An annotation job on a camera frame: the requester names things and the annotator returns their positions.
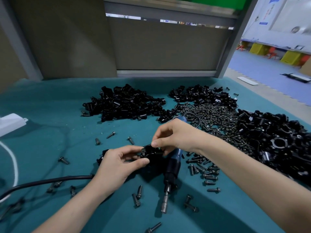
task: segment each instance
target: yellow stool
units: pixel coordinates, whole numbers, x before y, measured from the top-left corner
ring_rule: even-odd
[[[289,65],[297,65],[302,58],[303,53],[297,51],[286,51],[285,55],[282,57],[281,62]]]
[[[256,55],[266,55],[269,52],[269,48],[270,48],[269,46],[254,43],[249,52]]]

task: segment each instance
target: green panel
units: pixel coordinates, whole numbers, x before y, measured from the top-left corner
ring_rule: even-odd
[[[210,6],[231,8],[235,10],[242,10],[246,0],[182,0],[182,1],[206,4]]]

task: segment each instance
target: white wall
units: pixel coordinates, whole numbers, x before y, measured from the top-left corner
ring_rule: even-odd
[[[296,26],[299,31],[291,33]],[[279,47],[300,45],[311,53],[311,0],[258,0],[242,39]]]

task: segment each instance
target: white cable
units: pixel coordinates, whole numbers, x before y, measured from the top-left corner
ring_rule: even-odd
[[[15,157],[14,153],[10,150],[10,148],[7,147],[5,144],[3,144],[1,141],[0,141],[0,145],[9,153],[9,155],[12,158],[13,167],[14,167],[14,183],[13,183],[13,187],[17,186],[17,182],[18,182],[18,167],[17,167],[16,157]],[[7,195],[6,197],[4,197],[2,200],[0,200],[0,203],[5,201],[9,197],[10,197],[10,194]]]

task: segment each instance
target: electric screwdriver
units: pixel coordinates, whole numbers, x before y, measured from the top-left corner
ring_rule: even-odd
[[[187,119],[184,116],[177,117],[181,121],[187,122]],[[166,213],[167,210],[167,202],[169,200],[169,194],[177,188],[175,184],[175,180],[178,177],[178,173],[180,170],[181,165],[181,155],[183,150],[181,149],[174,149],[171,153],[167,156],[167,167],[164,172],[164,198],[161,206],[161,212]]]

